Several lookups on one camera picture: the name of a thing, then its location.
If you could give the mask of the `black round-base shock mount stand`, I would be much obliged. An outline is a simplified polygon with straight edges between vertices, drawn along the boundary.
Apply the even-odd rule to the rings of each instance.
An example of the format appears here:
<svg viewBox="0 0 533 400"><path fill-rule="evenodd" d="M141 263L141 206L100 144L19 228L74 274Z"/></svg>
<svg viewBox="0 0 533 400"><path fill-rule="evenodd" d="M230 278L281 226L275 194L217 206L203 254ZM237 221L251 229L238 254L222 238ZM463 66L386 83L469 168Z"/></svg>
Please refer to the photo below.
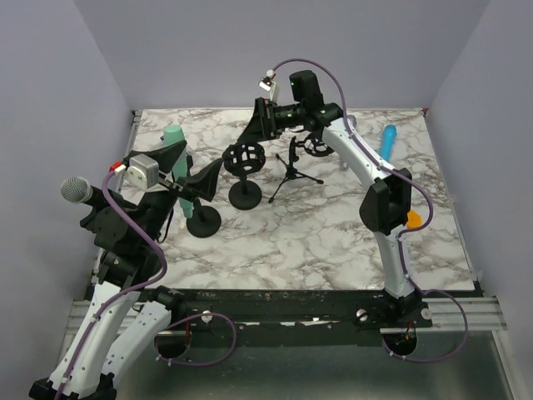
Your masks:
<svg viewBox="0 0 533 400"><path fill-rule="evenodd" d="M255 208L262 200L262 190L248 176L264 167L266 155L263 146L257 142L232 144L223 152L222 160L224 168L238 178L228 193L230 204L243 211Z"/></svg>

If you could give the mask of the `grey microphone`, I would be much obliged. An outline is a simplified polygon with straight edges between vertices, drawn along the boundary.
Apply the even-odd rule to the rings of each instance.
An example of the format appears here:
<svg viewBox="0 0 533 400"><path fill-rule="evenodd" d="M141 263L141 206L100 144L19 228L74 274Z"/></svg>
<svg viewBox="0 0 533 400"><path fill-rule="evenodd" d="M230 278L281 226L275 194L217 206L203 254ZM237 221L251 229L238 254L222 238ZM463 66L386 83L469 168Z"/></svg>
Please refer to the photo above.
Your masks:
<svg viewBox="0 0 533 400"><path fill-rule="evenodd" d="M358 146L356 145L356 143L355 143L355 141L353 139L353 135L356 133L356 124L357 124L356 116L355 115L348 115L346 117L346 120L348 121L348 123L347 123L348 128L345 128L345 130L346 130L346 140L351 144L351 146L354 149L357 149ZM340 156L340 170L345 172L345 171L348 171L349 169L350 168L349 168L347 160L343 156Z"/></svg>

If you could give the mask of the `blue microphone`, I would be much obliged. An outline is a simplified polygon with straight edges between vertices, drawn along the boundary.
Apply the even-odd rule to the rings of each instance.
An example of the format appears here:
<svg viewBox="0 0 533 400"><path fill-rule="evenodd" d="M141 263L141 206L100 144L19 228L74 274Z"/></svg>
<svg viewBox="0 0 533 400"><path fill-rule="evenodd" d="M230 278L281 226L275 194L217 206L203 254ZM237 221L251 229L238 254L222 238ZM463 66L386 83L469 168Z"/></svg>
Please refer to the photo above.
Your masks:
<svg viewBox="0 0 533 400"><path fill-rule="evenodd" d="M381 133L381 145L379 155L387 162L389 162L391 159L392 149L396 140L396 135L396 126L392 124L386 125Z"/></svg>

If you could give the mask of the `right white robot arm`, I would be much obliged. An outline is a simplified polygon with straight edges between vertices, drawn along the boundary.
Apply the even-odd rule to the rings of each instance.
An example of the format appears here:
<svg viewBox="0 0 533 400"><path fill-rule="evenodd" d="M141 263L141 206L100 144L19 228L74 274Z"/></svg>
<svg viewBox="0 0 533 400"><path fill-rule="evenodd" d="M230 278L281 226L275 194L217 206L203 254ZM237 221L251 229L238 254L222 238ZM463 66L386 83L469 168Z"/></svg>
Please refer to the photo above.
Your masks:
<svg viewBox="0 0 533 400"><path fill-rule="evenodd" d="M362 312L379 323L404 325L421 303L421 290L411 277L404 243L415 186L410 171L395 168L363 140L349 121L344 103L325 102L313 71L289 77L294 102L286 106L277 102L275 77L276 72L269 70L259 82L269 96L256 98L249 123L223 153L225 169L238 179L230 189L230 203L241 210L259 203L261 189L248 177L264 167L262 143L278 139L290 128L303 127L311 139L337 153L366 189L359 215L378 244L385 269L385 295L375 312L368 306L362 307Z"/></svg>

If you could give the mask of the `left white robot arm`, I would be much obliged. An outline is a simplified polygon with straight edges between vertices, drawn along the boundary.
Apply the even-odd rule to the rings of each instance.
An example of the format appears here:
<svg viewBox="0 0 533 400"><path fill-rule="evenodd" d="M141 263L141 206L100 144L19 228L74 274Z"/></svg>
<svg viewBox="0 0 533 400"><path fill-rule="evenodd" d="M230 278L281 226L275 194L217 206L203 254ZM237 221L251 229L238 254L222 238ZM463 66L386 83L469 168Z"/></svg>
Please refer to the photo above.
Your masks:
<svg viewBox="0 0 533 400"><path fill-rule="evenodd" d="M148 343L163 328L183 323L183 294L159 287L126 330L120 329L145 287L167 273L158 238L177 200L211 201L216 193L220 158L192 176L172 176L186 153L184 140L131 151L110 167L101 187L83 177L62 183L65 200L91 208L80 225L103 250L101 271L70 348L49 377L32 385L30 398L114 399L124 373Z"/></svg>

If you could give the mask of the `teal microphone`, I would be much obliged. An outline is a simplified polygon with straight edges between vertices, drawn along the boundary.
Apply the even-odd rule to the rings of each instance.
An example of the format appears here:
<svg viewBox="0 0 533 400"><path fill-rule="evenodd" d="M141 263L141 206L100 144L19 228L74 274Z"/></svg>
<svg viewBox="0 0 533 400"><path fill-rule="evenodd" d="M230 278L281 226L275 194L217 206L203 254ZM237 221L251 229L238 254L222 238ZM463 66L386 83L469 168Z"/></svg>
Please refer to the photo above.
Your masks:
<svg viewBox="0 0 533 400"><path fill-rule="evenodd" d="M169 125L163 130L162 141L165 146L171 146L172 144L183 141L184 139L184 132L179 125ZM187 177L189 175L190 168L187 163L187 156L187 151L184 151L174 164L172 168L173 180ZM191 218L193 216L193 203L186 199L180 198L179 204L182 209L183 216L187 219Z"/></svg>

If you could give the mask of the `black round-base clip stand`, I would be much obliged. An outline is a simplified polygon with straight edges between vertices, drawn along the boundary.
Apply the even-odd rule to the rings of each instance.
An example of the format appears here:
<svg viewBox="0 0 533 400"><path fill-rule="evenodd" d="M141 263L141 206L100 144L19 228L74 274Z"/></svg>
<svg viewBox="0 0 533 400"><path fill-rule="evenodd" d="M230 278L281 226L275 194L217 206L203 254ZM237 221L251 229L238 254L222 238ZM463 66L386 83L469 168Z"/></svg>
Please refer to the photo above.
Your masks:
<svg viewBox="0 0 533 400"><path fill-rule="evenodd" d="M222 225L220 213L211 206L202 205L199 199L193 202L192 217L187 219L187 231L196 238L209 238Z"/></svg>

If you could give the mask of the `black microphone silver grille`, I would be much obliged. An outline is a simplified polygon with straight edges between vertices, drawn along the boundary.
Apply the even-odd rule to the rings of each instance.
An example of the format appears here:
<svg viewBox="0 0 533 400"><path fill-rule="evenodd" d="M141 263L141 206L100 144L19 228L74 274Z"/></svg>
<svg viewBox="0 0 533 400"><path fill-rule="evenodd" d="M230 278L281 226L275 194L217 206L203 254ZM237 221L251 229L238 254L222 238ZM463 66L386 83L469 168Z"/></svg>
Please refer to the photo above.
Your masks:
<svg viewBox="0 0 533 400"><path fill-rule="evenodd" d="M60 187L62 197L70 203L89 204L94 202L97 189L84 177L70 177Z"/></svg>

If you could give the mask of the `orange tape measure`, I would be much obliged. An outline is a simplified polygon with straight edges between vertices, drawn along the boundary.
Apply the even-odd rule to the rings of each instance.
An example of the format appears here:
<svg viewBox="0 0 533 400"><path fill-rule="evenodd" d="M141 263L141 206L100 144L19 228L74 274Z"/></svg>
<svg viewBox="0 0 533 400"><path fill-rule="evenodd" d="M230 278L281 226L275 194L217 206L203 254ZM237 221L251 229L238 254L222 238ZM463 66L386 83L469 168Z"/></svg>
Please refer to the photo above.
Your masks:
<svg viewBox="0 0 533 400"><path fill-rule="evenodd" d="M408 229L417 229L420 228L423 224L423 219L418 212L410 210L407 213L407 223L406 227Z"/></svg>

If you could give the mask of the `black tripod shock mount stand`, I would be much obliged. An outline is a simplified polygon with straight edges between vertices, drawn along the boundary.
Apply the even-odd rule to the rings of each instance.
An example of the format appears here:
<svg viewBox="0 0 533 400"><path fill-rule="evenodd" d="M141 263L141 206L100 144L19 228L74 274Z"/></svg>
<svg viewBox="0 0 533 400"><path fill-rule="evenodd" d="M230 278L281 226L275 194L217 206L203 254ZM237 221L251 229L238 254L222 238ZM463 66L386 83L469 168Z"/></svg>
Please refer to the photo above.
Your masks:
<svg viewBox="0 0 533 400"><path fill-rule="evenodd" d="M301 141L298 141L296 137L293 137L289 144L288 162L285 162L278 153L275 154L276 159L282 162L282 164L285 166L286 173L282 181L279 183L276 191L268 199L269 203L274 202L281 186L290 181L306 178L318 184L324 183L323 180L300 172L295 167L295 163L299 160L299 157L296 155L296 150L298 148L303 149L306 154L312 156L313 158L325 158L334 153L334 150L331 147L326 145L318 136L313 133L309 133L306 138Z"/></svg>

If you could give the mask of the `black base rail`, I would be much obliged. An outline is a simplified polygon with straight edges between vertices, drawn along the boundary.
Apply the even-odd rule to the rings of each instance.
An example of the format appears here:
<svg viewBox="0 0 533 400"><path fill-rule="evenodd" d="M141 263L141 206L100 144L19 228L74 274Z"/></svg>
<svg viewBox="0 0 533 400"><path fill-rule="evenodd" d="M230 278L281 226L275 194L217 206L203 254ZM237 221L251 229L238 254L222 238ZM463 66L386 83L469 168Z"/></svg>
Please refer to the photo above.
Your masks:
<svg viewBox="0 0 533 400"><path fill-rule="evenodd" d="M141 302L160 300L172 322L201 312L213 319L188 325L195 347L225 347L237 330L239 347L315 347L381 344L384 332L403 333L432 325L420 295L396 300L382 290L223 290L144 291Z"/></svg>

